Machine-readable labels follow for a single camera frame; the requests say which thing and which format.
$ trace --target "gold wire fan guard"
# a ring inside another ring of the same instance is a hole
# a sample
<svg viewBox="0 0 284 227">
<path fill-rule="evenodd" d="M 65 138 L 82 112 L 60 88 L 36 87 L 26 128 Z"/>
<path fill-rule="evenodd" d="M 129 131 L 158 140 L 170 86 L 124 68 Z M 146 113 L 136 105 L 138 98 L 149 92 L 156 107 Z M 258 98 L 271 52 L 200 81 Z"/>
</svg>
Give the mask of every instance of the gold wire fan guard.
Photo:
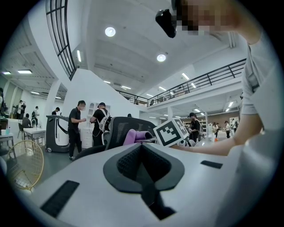
<svg viewBox="0 0 284 227">
<path fill-rule="evenodd" d="M 11 184 L 31 190 L 43 172 L 43 151 L 35 142 L 24 140 L 11 147 L 6 162 L 7 178 Z"/>
</svg>

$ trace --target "black metal railing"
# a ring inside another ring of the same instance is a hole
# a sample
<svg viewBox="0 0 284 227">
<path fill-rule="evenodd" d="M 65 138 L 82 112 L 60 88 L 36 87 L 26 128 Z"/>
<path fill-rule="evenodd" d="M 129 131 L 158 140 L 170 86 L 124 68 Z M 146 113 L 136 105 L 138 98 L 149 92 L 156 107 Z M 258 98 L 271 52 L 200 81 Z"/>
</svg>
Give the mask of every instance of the black metal railing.
<svg viewBox="0 0 284 227">
<path fill-rule="evenodd" d="M 199 89 L 203 89 L 224 81 L 228 81 L 230 79 L 240 77 L 245 62 L 246 59 L 243 59 L 219 69 L 213 70 L 204 75 L 198 76 L 194 79 L 188 80 L 185 83 L 177 85 L 148 99 L 148 106 L 152 106 L 166 100 L 197 91 Z"/>
<path fill-rule="evenodd" d="M 72 80 L 76 67 L 70 50 L 67 30 L 67 3 L 68 0 L 46 0 L 46 17 L 49 33 L 58 59 Z"/>
<path fill-rule="evenodd" d="M 147 98 L 143 98 L 141 96 L 130 94 L 124 91 L 119 91 L 119 90 L 116 90 L 116 91 L 119 92 L 124 98 L 126 98 L 133 104 L 140 105 L 140 106 L 149 106 L 149 99 Z"/>
</svg>

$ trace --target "recessed light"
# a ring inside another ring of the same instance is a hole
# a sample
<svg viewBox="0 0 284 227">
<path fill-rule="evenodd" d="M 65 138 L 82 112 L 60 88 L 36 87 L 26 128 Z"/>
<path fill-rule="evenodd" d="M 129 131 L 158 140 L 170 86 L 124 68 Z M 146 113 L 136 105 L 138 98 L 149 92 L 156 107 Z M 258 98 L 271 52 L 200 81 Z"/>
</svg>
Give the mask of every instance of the recessed light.
<svg viewBox="0 0 284 227">
<path fill-rule="evenodd" d="M 107 27 L 105 33 L 108 37 L 112 37 L 115 35 L 115 29 L 113 27 Z"/>
<path fill-rule="evenodd" d="M 122 88 L 131 89 L 130 87 L 121 86 Z"/>
<path fill-rule="evenodd" d="M 182 75 L 183 75 L 187 80 L 189 80 L 189 77 L 188 77 L 185 73 L 182 73 Z"/>
<path fill-rule="evenodd" d="M 79 50 L 77 50 L 77 56 L 78 56 L 79 62 L 81 62 L 81 55 L 80 55 L 80 51 Z"/>
<path fill-rule="evenodd" d="M 18 70 L 18 73 L 21 73 L 21 74 L 32 74 L 32 71 L 30 71 L 29 69 L 28 70 Z"/>
<path fill-rule="evenodd" d="M 164 55 L 158 55 L 158 57 L 157 57 L 157 60 L 159 62 L 163 62 L 163 61 L 165 61 L 165 59 L 166 59 L 166 56 L 164 56 Z"/>
<path fill-rule="evenodd" d="M 163 88 L 163 87 L 159 87 L 160 89 L 162 89 L 162 90 L 165 90 L 166 91 L 166 89 L 165 88 Z"/>
</svg>

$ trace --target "ceiling light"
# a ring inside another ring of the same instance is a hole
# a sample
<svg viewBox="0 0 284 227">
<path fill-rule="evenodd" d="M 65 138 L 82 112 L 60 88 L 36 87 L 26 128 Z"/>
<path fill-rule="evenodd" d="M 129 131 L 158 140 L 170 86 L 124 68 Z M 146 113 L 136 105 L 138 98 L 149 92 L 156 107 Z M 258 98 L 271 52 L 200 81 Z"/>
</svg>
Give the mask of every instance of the ceiling light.
<svg viewBox="0 0 284 227">
<path fill-rule="evenodd" d="M 78 56 L 79 62 L 81 62 L 81 55 L 80 55 L 80 51 L 79 50 L 77 50 L 77 56 Z"/>
<path fill-rule="evenodd" d="M 166 90 L 165 88 L 163 88 L 163 87 L 159 87 L 160 89 L 162 89 L 162 90 Z"/>
<path fill-rule="evenodd" d="M 187 80 L 189 80 L 189 77 L 188 77 L 185 73 L 182 73 L 182 75 L 183 75 Z"/>
<path fill-rule="evenodd" d="M 163 62 L 163 61 L 165 61 L 165 59 L 166 59 L 166 56 L 164 56 L 164 55 L 158 55 L 158 57 L 157 57 L 157 60 L 159 62 Z"/>
<path fill-rule="evenodd" d="M 107 27 L 105 33 L 108 37 L 112 37 L 115 35 L 115 29 L 113 27 Z"/>
<path fill-rule="evenodd" d="M 32 74 L 32 71 L 30 71 L 29 69 L 28 70 L 18 70 L 18 73 L 21 73 L 21 74 Z"/>
<path fill-rule="evenodd" d="M 131 89 L 130 87 L 121 86 L 122 88 Z"/>
</svg>

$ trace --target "cap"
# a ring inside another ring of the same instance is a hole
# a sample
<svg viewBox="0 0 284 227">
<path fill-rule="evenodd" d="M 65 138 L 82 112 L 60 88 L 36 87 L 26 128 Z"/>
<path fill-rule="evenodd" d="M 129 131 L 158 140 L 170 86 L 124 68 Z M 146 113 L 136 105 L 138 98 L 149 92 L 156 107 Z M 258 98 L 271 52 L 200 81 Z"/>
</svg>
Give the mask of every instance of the cap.
<svg viewBox="0 0 284 227">
<path fill-rule="evenodd" d="M 101 102 L 101 103 L 98 105 L 98 107 L 99 107 L 100 105 L 106 106 L 106 104 L 105 104 L 104 102 Z"/>
</svg>

